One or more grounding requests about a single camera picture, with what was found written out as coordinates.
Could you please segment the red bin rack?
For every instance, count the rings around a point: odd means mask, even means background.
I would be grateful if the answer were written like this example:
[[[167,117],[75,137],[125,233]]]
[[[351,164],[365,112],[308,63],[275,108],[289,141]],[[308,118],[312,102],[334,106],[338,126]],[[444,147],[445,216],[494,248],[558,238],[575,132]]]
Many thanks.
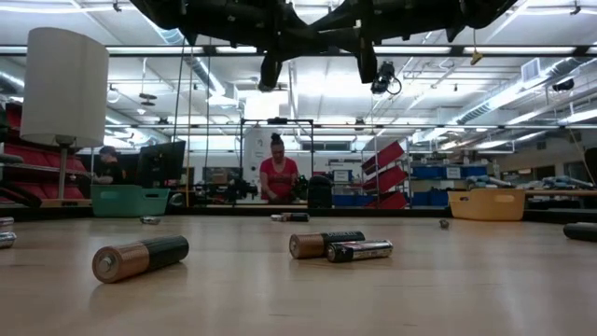
[[[371,197],[366,208],[396,210],[407,207],[404,183],[408,174],[401,160],[404,154],[403,147],[393,141],[362,163],[362,191]]]

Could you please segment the yellow plastic bin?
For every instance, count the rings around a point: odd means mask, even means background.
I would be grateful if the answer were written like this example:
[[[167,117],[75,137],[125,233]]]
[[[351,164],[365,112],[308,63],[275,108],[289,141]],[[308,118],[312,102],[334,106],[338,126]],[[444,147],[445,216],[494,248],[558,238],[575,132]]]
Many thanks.
[[[451,214],[477,221],[519,221],[525,207],[523,189],[449,191]]]

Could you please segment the wooden workbench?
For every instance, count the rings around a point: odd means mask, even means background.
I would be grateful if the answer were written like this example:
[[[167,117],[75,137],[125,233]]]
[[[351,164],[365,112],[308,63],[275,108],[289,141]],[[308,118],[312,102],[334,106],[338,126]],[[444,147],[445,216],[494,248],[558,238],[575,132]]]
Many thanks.
[[[527,189],[527,196],[597,197],[597,189]]]

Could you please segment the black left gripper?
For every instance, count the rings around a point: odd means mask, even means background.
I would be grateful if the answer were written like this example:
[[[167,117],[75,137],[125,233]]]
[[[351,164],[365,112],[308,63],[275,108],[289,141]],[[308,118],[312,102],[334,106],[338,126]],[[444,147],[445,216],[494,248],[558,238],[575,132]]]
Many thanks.
[[[260,91],[272,91],[283,67],[282,56],[328,51],[326,39],[296,26],[293,5],[285,0],[200,0],[200,34],[267,51],[260,67]]]

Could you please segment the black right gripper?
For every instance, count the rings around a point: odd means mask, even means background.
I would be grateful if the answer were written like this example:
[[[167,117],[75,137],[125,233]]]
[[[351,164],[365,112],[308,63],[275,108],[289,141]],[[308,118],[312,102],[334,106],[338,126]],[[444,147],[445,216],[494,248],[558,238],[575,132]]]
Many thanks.
[[[408,41],[413,32],[408,17],[420,0],[345,0],[336,12],[321,19],[321,37],[334,46],[357,46],[359,38],[380,45],[400,37]],[[377,75],[377,57],[371,44],[356,53],[360,80],[371,83]]]

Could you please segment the black aluminium table frame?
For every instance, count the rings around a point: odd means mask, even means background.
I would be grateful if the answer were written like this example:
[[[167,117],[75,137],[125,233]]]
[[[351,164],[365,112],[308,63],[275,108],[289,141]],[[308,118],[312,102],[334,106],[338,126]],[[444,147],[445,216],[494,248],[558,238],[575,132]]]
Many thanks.
[[[452,218],[451,211],[444,209],[369,209],[369,208],[340,208],[340,209],[308,209],[291,208],[289,206],[212,206],[199,208],[171,208],[165,212],[166,216],[223,216],[223,217],[265,217],[277,213],[309,213],[312,217],[445,217]],[[14,217],[18,221],[38,221],[59,218],[92,217],[92,208],[87,207],[47,207],[30,208],[0,207],[0,217]],[[525,210],[522,221],[565,224],[572,222],[597,223],[597,210],[583,209],[551,209]]]

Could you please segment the blue bin shelf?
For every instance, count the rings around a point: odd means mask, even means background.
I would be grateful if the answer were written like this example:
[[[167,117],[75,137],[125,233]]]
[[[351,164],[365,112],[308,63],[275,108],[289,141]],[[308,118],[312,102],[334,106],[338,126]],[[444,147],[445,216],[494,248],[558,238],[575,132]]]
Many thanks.
[[[411,168],[413,207],[447,207],[449,192],[466,189],[466,179],[488,173],[485,165],[415,165]]]

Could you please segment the white air vent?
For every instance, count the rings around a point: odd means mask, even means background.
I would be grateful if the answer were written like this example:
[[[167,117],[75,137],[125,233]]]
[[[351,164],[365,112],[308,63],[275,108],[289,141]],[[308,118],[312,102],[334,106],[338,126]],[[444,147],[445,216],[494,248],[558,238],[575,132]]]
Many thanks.
[[[521,66],[521,80],[524,83],[537,79],[540,77],[540,74],[541,61],[539,58],[534,58]]]

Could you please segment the brown cardboard box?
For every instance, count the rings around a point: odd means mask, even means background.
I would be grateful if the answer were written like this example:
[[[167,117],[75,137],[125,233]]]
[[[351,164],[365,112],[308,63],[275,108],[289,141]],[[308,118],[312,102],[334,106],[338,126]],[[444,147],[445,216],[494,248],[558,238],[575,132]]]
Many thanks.
[[[206,184],[227,185],[229,182],[242,177],[240,167],[203,167],[202,180]]]

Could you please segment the white table lamp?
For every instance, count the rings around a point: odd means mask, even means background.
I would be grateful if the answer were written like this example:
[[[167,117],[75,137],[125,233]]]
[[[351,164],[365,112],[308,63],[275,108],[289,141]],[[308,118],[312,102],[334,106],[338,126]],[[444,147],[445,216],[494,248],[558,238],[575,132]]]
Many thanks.
[[[60,199],[68,149],[104,144],[108,63],[106,47],[86,35],[51,27],[28,34],[20,137],[60,148]]]

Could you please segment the black ceiling light rail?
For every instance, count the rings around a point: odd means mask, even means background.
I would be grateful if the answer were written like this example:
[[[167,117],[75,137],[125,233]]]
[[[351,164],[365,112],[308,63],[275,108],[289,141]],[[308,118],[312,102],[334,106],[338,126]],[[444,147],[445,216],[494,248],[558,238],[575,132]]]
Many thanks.
[[[471,57],[478,52],[486,58],[519,57],[589,57],[597,58],[597,45],[578,46],[522,46],[522,45],[381,45],[373,48],[379,57]],[[201,46],[140,46],[115,45],[105,46],[104,52],[112,58],[143,57],[261,57],[265,53],[255,47],[239,46],[233,48],[220,45]]]
[[[241,123],[230,124],[213,124],[213,123],[193,123],[193,124],[108,124],[106,129],[157,129],[157,130],[174,130],[176,129],[207,129],[207,128],[221,128],[221,129],[240,129],[241,127],[267,127],[267,128],[282,128],[282,129],[296,129],[296,128],[314,128],[314,129],[330,129],[330,130],[427,130],[427,129],[472,129],[478,128],[488,130],[597,130],[597,124],[553,124],[553,125],[452,125],[452,124],[318,124],[313,122],[288,122],[286,124],[269,124],[265,121],[256,122],[253,120],[246,121],[243,125]]]

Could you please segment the silver ceiling duct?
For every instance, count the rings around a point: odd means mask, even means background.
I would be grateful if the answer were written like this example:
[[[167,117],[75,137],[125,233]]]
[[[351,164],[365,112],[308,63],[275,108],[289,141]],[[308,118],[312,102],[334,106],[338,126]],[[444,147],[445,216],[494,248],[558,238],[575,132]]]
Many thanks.
[[[534,90],[543,89],[552,84],[570,77],[577,69],[597,58],[591,57],[566,57],[562,59],[539,58],[541,61],[541,74],[535,80],[524,83],[520,74],[489,91],[482,99],[465,106],[459,115],[448,121],[452,125],[464,125],[469,121],[493,112],[505,105],[508,105]]]

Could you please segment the person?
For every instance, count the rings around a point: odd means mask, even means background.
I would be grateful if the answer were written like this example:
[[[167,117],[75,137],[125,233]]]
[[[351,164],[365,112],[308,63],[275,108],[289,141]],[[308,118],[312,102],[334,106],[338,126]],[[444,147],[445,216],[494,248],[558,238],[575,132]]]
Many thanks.
[[[272,204],[289,204],[299,177],[296,162],[285,155],[285,144],[278,133],[271,135],[271,156],[259,168],[261,199]]]
[[[125,182],[125,172],[118,163],[118,153],[114,147],[104,146],[99,151],[101,168],[95,174],[93,181],[102,185],[122,185]]]

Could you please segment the grey blue machine part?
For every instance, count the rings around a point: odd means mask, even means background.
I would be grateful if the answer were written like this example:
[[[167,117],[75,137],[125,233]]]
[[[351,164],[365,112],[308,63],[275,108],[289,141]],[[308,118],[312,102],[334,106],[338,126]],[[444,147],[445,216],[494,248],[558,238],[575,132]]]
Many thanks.
[[[575,179],[568,175],[545,177],[542,182],[552,189],[595,189],[593,183]]]
[[[513,189],[511,182],[506,182],[489,175],[471,175],[466,178],[468,189]]]

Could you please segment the black chair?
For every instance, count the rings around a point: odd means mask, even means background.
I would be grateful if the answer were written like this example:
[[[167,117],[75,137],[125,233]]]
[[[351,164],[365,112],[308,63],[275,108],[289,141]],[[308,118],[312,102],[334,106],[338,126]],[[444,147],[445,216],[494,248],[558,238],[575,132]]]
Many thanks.
[[[17,164],[23,163],[22,157],[0,154],[0,165],[2,164]],[[14,203],[19,203],[27,207],[39,208],[42,204],[40,198],[34,195],[32,192],[23,189],[16,184],[3,178],[3,174],[0,172],[0,198],[8,199]]]

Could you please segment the black monitor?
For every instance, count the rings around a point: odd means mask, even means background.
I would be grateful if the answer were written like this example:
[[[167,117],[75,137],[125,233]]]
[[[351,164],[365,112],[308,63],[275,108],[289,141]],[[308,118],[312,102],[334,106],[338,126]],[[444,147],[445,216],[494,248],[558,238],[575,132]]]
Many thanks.
[[[179,180],[185,152],[185,141],[142,147],[135,184],[144,189],[163,189],[169,181]]]

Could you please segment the green plastic bin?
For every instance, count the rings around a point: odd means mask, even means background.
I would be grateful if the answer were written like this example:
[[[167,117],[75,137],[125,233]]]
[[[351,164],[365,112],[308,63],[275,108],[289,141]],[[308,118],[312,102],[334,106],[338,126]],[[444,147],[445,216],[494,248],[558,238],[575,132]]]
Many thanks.
[[[169,189],[143,189],[136,185],[93,185],[92,211],[96,217],[162,216]]]

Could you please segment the red storage shelf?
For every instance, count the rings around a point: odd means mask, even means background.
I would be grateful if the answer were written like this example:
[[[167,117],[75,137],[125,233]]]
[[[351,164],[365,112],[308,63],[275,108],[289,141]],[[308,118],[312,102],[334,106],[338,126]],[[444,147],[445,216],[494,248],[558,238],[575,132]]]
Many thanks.
[[[41,208],[91,206],[89,197],[80,190],[81,185],[89,183],[88,170],[81,159],[69,150],[62,173],[60,149],[21,139],[20,126],[21,106],[0,103],[0,154],[23,159],[23,163],[0,165],[3,178],[40,198]],[[0,206],[25,205],[0,198]]]

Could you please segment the yellow hanging hook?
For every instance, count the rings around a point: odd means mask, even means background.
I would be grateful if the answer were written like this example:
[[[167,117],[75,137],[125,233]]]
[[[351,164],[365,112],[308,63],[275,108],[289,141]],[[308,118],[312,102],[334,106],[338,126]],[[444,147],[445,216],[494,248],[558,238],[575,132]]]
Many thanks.
[[[470,60],[470,65],[475,66],[482,58],[483,58],[483,55],[478,50],[477,30],[474,29],[473,30],[473,51],[472,51],[472,56],[471,56],[471,60]]]

